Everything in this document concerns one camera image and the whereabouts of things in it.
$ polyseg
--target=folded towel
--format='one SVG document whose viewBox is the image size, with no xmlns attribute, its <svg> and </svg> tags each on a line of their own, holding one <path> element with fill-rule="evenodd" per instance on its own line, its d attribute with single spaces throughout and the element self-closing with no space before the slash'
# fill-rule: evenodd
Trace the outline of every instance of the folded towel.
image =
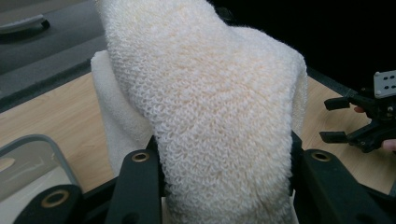
<svg viewBox="0 0 396 224">
<path fill-rule="evenodd" d="M 123 96 L 106 50 L 95 53 L 91 59 L 91 68 L 105 125 L 108 157 L 114 176 L 117 176 L 128 153 L 146 148 L 152 129 L 149 121 Z"/>
<path fill-rule="evenodd" d="M 205 0 L 102 0 L 97 8 L 106 75 L 118 86 L 96 88 L 122 96 L 99 96 L 110 159 L 121 163 L 113 150 L 142 147 L 152 130 L 174 223 L 290 223 L 303 56 L 263 32 L 228 26 Z M 99 70 L 92 67 L 94 77 Z"/>
</svg>

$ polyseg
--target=white towel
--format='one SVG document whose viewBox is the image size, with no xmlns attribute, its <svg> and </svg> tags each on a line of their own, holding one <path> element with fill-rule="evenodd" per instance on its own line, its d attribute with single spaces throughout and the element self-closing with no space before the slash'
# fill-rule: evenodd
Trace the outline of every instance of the white towel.
<svg viewBox="0 0 396 224">
<path fill-rule="evenodd" d="M 226 25 L 205 0 L 97 6 L 112 71 L 92 59 L 92 73 L 107 69 L 120 86 L 95 81 L 113 168 L 120 148 L 139 149 L 152 130 L 174 223 L 291 223 L 290 134 L 304 120 L 303 56 Z"/>
<path fill-rule="evenodd" d="M 146 148 L 152 130 L 149 121 L 123 96 L 111 70 L 107 51 L 96 52 L 91 65 L 93 85 L 105 125 L 108 157 L 114 176 L 117 176 L 128 153 Z"/>
</svg>

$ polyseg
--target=human hand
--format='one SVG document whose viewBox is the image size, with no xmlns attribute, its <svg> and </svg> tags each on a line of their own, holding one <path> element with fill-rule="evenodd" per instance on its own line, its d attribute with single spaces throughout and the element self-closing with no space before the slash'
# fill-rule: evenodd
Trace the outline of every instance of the human hand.
<svg viewBox="0 0 396 224">
<path fill-rule="evenodd" d="M 364 113 L 364 109 L 360 106 L 353 108 L 357 113 Z M 388 139 L 382 142 L 382 148 L 386 150 L 396 151 L 396 139 Z"/>
</svg>

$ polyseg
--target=gray floor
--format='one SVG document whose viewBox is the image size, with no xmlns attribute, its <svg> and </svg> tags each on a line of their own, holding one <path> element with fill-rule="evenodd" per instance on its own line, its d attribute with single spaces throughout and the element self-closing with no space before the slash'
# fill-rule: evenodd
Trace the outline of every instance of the gray floor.
<svg viewBox="0 0 396 224">
<path fill-rule="evenodd" d="M 0 35 L 0 112 L 87 74 L 106 49 L 93 1 L 44 14 L 42 26 Z"/>
</svg>

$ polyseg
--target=black background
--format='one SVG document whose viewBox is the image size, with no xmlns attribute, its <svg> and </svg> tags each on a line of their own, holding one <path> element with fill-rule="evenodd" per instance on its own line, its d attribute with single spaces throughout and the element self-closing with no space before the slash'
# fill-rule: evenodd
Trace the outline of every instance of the black background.
<svg viewBox="0 0 396 224">
<path fill-rule="evenodd" d="M 396 70 L 396 16 L 386 2 L 210 1 L 240 24 L 299 50 L 308 66 L 358 91 Z"/>
</svg>

